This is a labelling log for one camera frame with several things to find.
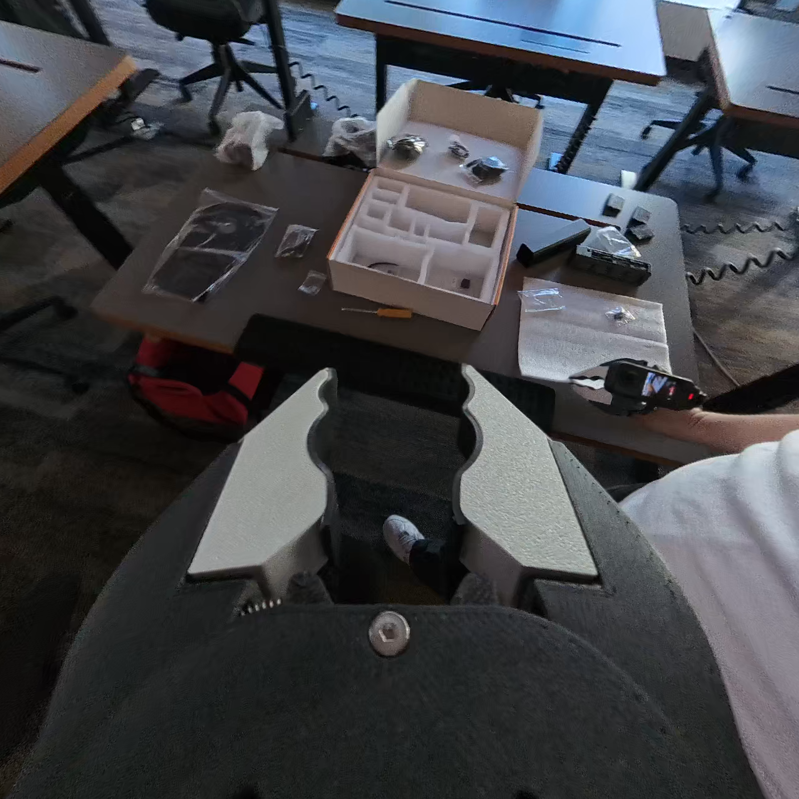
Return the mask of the person's dark trousers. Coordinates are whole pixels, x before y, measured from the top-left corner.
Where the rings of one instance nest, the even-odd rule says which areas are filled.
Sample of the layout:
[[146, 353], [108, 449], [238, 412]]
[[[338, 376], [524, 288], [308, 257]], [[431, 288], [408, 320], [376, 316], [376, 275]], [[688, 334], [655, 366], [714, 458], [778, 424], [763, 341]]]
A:
[[452, 524], [443, 538], [419, 533], [408, 552], [407, 562], [415, 577], [448, 603], [465, 578], [461, 561], [464, 528]]

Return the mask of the black mesh office chair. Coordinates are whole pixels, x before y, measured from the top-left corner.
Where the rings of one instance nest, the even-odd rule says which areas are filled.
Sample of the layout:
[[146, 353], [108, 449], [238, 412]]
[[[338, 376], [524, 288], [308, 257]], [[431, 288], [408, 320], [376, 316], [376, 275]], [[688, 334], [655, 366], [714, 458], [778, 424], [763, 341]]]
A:
[[749, 176], [757, 164], [754, 155], [737, 142], [734, 123], [725, 116], [720, 116], [712, 124], [692, 122], [690, 126], [687, 125], [686, 120], [654, 119], [642, 129], [640, 138], [648, 139], [656, 127], [668, 129], [673, 134], [636, 177], [634, 182], [636, 191], [647, 192], [658, 181], [674, 157], [684, 150], [690, 150], [694, 156], [699, 155], [702, 151], [707, 151], [709, 155], [714, 185], [705, 194], [704, 200], [708, 203], [714, 202], [724, 188], [724, 152], [729, 152], [744, 161], [744, 165], [737, 172], [737, 177], [741, 181], [749, 180]]

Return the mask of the orange white foam-lined box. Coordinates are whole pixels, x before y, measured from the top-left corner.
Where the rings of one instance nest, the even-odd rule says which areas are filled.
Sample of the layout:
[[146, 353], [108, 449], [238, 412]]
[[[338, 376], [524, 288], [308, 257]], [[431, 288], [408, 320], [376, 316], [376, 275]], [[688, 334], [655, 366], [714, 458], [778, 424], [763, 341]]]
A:
[[[479, 331], [499, 303], [517, 201], [540, 150], [543, 111], [413, 79], [376, 115], [376, 165], [328, 253], [333, 291]], [[423, 136], [414, 161], [386, 140]], [[447, 152], [456, 136], [470, 156]], [[500, 181], [469, 182], [461, 164], [498, 156]], [[470, 278], [471, 291], [456, 289]]]

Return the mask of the folded clear plastic bag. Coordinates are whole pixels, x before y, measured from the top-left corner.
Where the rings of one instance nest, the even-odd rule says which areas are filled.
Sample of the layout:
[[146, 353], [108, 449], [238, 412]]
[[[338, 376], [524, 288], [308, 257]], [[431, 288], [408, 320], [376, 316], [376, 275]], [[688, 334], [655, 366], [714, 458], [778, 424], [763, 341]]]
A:
[[583, 246], [617, 257], [641, 258], [641, 253], [636, 246], [612, 225], [601, 228], [592, 226], [591, 232], [583, 242]]

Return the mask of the white foam sheet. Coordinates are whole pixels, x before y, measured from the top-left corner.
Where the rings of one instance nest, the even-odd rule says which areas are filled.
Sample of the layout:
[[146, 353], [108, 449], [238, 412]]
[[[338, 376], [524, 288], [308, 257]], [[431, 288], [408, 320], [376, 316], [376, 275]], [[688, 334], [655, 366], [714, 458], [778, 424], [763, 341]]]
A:
[[[620, 358], [644, 360], [671, 369], [663, 306], [632, 296], [603, 293], [527, 277], [524, 287], [556, 288], [566, 309], [525, 315], [520, 310], [518, 364], [522, 376], [565, 383], [574, 374]], [[615, 325], [605, 311], [622, 305], [636, 320]]]

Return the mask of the person's white t-shirt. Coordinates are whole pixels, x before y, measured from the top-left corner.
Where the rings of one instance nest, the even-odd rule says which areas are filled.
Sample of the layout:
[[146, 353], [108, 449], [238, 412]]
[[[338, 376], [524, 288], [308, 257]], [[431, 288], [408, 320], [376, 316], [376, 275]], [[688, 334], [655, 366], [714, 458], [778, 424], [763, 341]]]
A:
[[767, 797], [798, 797], [798, 433], [621, 502], [696, 613]]

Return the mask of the person's white shoe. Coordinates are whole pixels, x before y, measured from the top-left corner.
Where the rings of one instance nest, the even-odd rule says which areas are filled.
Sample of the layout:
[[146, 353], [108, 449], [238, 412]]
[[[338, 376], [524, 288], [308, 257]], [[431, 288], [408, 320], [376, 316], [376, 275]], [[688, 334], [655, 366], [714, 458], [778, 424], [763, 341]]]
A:
[[414, 548], [419, 548], [427, 542], [413, 522], [398, 514], [387, 517], [382, 530], [387, 548], [405, 564], [410, 563]]

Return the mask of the red black bag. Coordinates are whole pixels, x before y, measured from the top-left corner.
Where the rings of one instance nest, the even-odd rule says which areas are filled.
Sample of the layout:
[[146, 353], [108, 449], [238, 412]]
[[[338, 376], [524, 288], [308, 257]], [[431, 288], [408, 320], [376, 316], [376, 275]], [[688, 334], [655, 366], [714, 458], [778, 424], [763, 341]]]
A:
[[133, 400], [155, 421], [199, 437], [235, 438], [256, 418], [265, 369], [180, 342], [142, 339], [126, 374]]

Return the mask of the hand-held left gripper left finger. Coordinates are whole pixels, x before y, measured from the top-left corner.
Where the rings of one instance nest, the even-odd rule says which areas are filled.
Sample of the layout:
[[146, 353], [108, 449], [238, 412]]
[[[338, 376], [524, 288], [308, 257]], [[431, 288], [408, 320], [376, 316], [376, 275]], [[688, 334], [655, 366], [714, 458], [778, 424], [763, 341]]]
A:
[[326, 565], [324, 530], [337, 514], [325, 464], [336, 400], [337, 375], [325, 367], [245, 434], [189, 578], [247, 578], [276, 603], [296, 574], [316, 574]]

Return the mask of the clear bag black servo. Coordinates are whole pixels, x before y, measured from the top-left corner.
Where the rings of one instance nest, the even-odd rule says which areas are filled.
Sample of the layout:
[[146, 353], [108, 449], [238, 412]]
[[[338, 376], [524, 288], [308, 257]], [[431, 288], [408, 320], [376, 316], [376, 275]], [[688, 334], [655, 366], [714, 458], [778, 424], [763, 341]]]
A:
[[500, 181], [508, 165], [498, 156], [482, 156], [461, 164], [466, 179], [474, 185], [489, 185]]

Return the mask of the crumpled plastic bag dark contents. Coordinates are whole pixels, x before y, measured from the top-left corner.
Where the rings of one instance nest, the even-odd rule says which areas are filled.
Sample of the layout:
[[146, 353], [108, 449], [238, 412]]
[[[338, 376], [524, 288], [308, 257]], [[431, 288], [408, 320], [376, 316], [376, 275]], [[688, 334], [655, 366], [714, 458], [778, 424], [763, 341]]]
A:
[[360, 116], [342, 117], [333, 122], [323, 157], [374, 168], [376, 162], [376, 122]]
[[241, 112], [234, 116], [216, 147], [215, 157], [223, 164], [238, 165], [254, 172], [268, 157], [270, 136], [284, 127], [284, 120], [271, 114]]

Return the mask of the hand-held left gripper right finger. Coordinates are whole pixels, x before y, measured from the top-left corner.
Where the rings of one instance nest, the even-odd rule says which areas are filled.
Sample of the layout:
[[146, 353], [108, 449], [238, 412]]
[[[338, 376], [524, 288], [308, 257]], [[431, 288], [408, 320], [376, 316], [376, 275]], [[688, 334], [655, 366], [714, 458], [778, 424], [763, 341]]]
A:
[[535, 578], [592, 583], [598, 568], [551, 440], [498, 388], [461, 366], [465, 396], [452, 507], [463, 528], [459, 561], [518, 605]]

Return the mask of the black rectangular part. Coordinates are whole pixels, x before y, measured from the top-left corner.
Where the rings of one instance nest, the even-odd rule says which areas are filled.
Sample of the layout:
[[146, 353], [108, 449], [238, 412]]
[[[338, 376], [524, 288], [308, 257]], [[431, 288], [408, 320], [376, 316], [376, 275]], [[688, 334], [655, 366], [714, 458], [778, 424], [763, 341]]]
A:
[[570, 221], [556, 230], [539, 236], [531, 244], [519, 245], [516, 260], [523, 267], [529, 268], [552, 257], [571, 253], [578, 245], [585, 242], [592, 229], [584, 219]]

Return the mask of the person's right forearm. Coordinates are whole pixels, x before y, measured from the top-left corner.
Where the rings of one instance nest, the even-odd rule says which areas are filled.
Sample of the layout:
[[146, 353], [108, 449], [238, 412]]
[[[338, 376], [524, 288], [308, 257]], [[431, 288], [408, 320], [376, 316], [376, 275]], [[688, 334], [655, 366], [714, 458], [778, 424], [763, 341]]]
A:
[[721, 414], [701, 408], [683, 412], [661, 409], [640, 415], [636, 421], [654, 434], [725, 454], [777, 442], [798, 428], [796, 414]]

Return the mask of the dark table wooden edge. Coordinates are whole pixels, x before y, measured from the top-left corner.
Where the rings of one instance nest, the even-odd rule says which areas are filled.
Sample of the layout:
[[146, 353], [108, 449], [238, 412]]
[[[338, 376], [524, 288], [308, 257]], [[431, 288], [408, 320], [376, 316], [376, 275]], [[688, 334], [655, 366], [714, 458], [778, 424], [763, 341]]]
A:
[[679, 120], [734, 123], [754, 152], [798, 158], [798, 28], [734, 12], [710, 34], [698, 62], [702, 88]]
[[65, 172], [63, 143], [134, 75], [124, 50], [1, 23], [1, 190], [30, 179], [115, 269], [125, 237]]
[[343, 1], [337, 24], [374, 35], [375, 111], [392, 66], [489, 96], [551, 97], [585, 106], [561, 157], [567, 174], [615, 82], [666, 75], [651, 1]]

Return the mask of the clear bag black round plate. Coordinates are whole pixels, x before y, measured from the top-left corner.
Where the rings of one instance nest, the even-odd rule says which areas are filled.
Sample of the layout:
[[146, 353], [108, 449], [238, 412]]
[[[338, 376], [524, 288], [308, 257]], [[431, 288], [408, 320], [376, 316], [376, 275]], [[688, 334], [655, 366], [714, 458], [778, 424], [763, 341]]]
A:
[[217, 293], [263, 241], [278, 208], [205, 188], [159, 255], [145, 295], [199, 305]]

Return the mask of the clear bag with black cable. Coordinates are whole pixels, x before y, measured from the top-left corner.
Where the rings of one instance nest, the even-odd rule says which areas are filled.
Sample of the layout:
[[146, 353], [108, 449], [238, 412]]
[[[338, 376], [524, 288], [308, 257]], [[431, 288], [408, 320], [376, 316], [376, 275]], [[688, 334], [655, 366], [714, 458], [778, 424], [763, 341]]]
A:
[[275, 250], [275, 257], [291, 259], [304, 257], [316, 234], [317, 229], [307, 225], [288, 225]]

